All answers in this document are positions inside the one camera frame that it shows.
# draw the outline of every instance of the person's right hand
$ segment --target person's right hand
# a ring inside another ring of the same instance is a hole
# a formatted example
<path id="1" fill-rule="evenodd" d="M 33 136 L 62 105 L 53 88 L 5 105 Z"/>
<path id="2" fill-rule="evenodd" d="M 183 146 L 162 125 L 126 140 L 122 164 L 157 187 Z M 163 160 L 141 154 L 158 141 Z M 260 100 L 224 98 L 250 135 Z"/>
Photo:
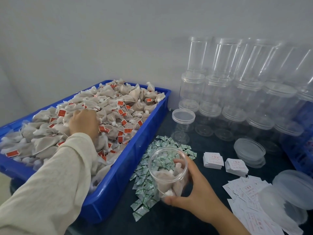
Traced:
<path id="1" fill-rule="evenodd" d="M 69 121 L 69 131 L 74 133 L 85 133 L 94 141 L 99 136 L 99 124 L 97 114 L 94 110 L 76 110 Z"/>
<path id="2" fill-rule="evenodd" d="M 222 216 L 225 209 L 228 209 L 217 197 L 196 164 L 189 157 L 186 158 L 189 174 L 194 184 L 193 190 L 188 197 L 167 196 L 164 198 L 164 202 L 188 210 L 202 221 L 212 223 Z"/>

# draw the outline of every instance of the forearm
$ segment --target forearm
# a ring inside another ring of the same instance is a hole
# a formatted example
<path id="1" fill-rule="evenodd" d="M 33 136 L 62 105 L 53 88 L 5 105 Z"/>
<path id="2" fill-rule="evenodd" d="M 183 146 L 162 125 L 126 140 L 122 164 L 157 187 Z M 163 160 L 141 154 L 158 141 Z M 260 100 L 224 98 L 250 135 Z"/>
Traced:
<path id="1" fill-rule="evenodd" d="M 220 235 L 250 235 L 239 219 L 224 205 L 211 224 Z"/>
<path id="2" fill-rule="evenodd" d="M 88 135 L 69 137 L 0 207 L 0 232 L 10 227 L 30 234 L 64 234 L 78 217 L 88 193 L 95 155 Z"/>

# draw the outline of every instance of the blue basket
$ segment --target blue basket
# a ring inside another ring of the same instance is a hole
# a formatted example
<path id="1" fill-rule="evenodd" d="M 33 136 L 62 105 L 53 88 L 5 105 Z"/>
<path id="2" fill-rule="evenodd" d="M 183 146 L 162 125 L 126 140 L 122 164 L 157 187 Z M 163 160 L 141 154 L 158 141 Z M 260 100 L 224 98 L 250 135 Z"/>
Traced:
<path id="1" fill-rule="evenodd" d="M 313 178 L 313 103 L 307 102 L 294 120 L 303 126 L 303 134 L 284 136 L 280 143 L 296 170 Z"/>
<path id="2" fill-rule="evenodd" d="M 112 80 L 106 80 L 103 81 L 102 84 L 106 84 L 111 81 Z M 95 192 L 88 195 L 83 203 L 80 215 L 90 223 L 99 223 L 107 218 L 112 212 L 115 205 L 119 201 L 129 178 L 136 169 L 142 155 L 168 112 L 167 102 L 171 91 L 158 87 L 156 87 L 155 90 L 161 93 L 164 92 L 165 99 L 158 103 L 154 111 L 140 127 L 135 136 L 129 141 L 116 162 L 112 165 L 111 169 L 100 182 Z M 51 106 L 56 107 L 63 101 L 69 101 L 74 97 L 74 95 L 75 94 L 40 110 L 45 110 Z M 0 136 L 3 137 L 11 129 L 18 131 L 24 120 L 31 121 L 33 115 L 37 114 L 40 110 L 1 127 Z M 0 172 L 11 178 L 19 178 L 24 181 L 27 181 L 27 179 L 35 173 L 32 168 L 26 167 L 24 164 L 16 162 L 11 158 L 7 158 L 2 154 L 0 154 Z"/>

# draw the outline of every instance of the beige sleeve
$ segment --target beige sleeve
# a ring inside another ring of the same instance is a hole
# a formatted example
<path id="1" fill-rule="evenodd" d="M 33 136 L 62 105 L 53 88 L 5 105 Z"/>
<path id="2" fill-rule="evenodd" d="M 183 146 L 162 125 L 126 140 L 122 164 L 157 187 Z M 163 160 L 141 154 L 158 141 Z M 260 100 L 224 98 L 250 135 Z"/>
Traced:
<path id="1" fill-rule="evenodd" d="M 0 207 L 0 234 L 64 234 L 87 196 L 97 153 L 84 133 L 70 136 Z"/>

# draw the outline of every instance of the wall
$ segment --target wall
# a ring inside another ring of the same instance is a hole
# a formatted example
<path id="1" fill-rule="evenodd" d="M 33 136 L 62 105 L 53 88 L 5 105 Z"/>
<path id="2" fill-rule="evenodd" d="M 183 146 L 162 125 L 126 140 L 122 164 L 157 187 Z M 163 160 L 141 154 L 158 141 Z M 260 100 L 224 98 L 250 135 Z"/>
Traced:
<path id="1" fill-rule="evenodd" d="M 313 0 L 0 0 L 0 63 L 28 109 L 104 79 L 173 90 L 188 36 L 312 42 Z"/>
<path id="2" fill-rule="evenodd" d="M 27 114 L 21 98 L 11 86 L 7 76 L 0 66 L 0 126 L 17 120 Z"/>

